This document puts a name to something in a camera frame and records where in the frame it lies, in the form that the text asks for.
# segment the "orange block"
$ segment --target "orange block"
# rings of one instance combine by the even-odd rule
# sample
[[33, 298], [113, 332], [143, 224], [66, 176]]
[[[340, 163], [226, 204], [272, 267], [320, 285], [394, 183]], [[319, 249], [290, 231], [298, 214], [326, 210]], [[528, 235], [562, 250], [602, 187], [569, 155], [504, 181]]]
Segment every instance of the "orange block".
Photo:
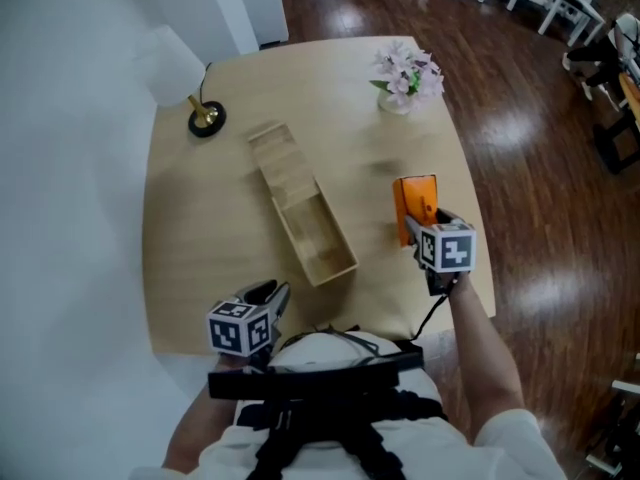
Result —
[[438, 187], [435, 174], [398, 178], [393, 182], [393, 199], [402, 247], [409, 245], [409, 233], [404, 224], [406, 215], [416, 219], [422, 226], [437, 224]]

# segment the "wooden box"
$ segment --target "wooden box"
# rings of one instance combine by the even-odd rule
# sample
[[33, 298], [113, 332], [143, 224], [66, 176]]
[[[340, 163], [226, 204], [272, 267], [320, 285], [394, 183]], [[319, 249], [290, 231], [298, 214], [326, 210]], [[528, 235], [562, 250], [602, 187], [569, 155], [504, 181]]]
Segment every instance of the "wooden box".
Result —
[[355, 269], [358, 261], [287, 125], [266, 128], [249, 145], [311, 285]]

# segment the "flower vase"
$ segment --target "flower vase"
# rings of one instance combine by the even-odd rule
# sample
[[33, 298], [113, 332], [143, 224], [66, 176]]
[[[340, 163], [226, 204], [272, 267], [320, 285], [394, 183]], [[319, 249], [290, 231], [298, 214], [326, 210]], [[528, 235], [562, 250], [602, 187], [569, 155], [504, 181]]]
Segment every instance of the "flower vase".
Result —
[[382, 110], [398, 115], [405, 115], [411, 112], [411, 105], [400, 106], [395, 101], [389, 101], [389, 96], [391, 96], [390, 92], [380, 89], [380, 93], [378, 94], [378, 106]]

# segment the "table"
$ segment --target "table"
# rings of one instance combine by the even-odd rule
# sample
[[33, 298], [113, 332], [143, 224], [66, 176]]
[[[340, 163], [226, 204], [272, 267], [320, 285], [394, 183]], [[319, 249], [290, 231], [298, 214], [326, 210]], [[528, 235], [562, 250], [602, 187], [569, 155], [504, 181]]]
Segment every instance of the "table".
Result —
[[[283, 338], [332, 323], [388, 338], [414, 333], [436, 298], [396, 232], [393, 180], [436, 173], [440, 205], [478, 231], [471, 277], [495, 314], [482, 216], [462, 146], [442, 98], [420, 112], [382, 111], [374, 53], [394, 38], [318, 41], [273, 48], [209, 69], [204, 100], [228, 119], [210, 140], [187, 131], [188, 105], [161, 109], [149, 152], [143, 269], [155, 352], [208, 354], [205, 314], [259, 280], [289, 281]], [[416, 47], [411, 37], [399, 38]], [[318, 288], [307, 281], [273, 208], [246, 138], [285, 122], [322, 186], [358, 268]], [[425, 332], [452, 327], [448, 305]]]
[[[640, 131], [637, 125], [640, 121], [640, 89], [626, 73], [620, 73], [618, 80], [627, 99], [627, 106], [622, 110], [623, 116], [607, 129], [601, 125], [593, 127], [593, 137], [598, 153], [613, 174], [618, 174], [640, 160]], [[614, 140], [627, 128], [631, 129], [639, 149], [626, 158], [620, 159]]]

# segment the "wooden floor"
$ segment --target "wooden floor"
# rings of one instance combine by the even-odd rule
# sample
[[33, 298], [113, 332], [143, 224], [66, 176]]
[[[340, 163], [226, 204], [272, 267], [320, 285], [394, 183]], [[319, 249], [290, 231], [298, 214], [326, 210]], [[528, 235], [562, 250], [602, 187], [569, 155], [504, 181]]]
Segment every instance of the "wooden floor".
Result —
[[[529, 408], [569, 478], [593, 415], [640, 351], [640, 171], [609, 174], [591, 126], [615, 120], [562, 70], [568, 37], [506, 0], [284, 0], [290, 42], [412, 35], [434, 53], [487, 230], [498, 316]], [[429, 372], [463, 429], [452, 332], [430, 339]]]

